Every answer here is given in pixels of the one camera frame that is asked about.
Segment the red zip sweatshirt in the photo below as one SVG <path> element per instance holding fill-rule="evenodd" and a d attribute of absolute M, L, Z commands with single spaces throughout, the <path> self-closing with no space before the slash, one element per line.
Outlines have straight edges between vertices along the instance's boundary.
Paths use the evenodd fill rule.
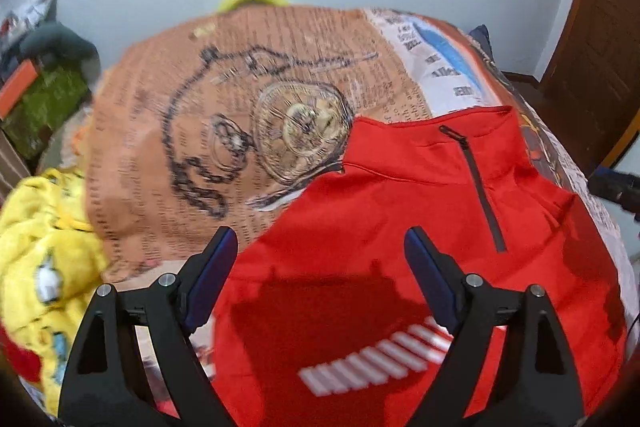
<path fill-rule="evenodd" d="M 413 227 L 491 285 L 548 291 L 596 408 L 624 361 L 618 273 L 582 199 L 541 176 L 503 106 L 357 119 L 342 170 L 239 255 L 214 340 L 214 387 L 239 425 L 405 425 L 451 343 L 405 258 Z"/>

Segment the brown wooden door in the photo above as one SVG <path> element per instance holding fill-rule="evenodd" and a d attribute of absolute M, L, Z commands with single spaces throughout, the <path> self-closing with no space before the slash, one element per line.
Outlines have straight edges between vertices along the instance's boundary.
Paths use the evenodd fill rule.
<path fill-rule="evenodd" d="M 639 113 L 639 0 L 573 0 L 542 89 L 580 169 L 612 164 Z"/>

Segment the green patterned cloth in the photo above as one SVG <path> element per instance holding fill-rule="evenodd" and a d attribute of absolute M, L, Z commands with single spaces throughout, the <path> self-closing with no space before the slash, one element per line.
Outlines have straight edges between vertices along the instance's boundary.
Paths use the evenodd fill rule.
<path fill-rule="evenodd" d="M 1 129 L 17 154 L 32 160 L 47 147 L 53 133 L 89 98 L 90 89 L 79 68 L 45 70 L 2 121 Z"/>

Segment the newspaper print bedspread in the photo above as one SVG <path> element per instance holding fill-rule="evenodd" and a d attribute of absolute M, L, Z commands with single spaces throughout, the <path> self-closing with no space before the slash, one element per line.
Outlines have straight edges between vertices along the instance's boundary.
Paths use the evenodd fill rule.
<path fill-rule="evenodd" d="M 96 95 L 87 208 L 111 264 L 137 288 L 178 269 L 218 225 L 246 247 L 341 164 L 359 116 L 413 122 L 516 110 L 538 171 L 586 180 L 477 36 L 389 10 L 248 8 L 130 48 Z"/>

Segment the orange box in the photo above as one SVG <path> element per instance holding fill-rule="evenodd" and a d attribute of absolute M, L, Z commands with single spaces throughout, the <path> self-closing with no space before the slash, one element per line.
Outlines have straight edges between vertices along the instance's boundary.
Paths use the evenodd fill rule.
<path fill-rule="evenodd" d="M 0 91 L 1 119 L 6 119 L 38 76 L 38 69 L 32 60 L 25 60 L 18 65 Z"/>

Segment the yellow cartoon blanket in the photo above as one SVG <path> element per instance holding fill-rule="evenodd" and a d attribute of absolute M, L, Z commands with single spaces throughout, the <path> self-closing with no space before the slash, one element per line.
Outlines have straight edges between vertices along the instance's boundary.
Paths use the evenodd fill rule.
<path fill-rule="evenodd" d="M 85 210 L 79 169 L 21 180 L 1 209 L 1 325 L 37 355 L 47 412 L 56 415 L 70 350 L 107 255 Z"/>

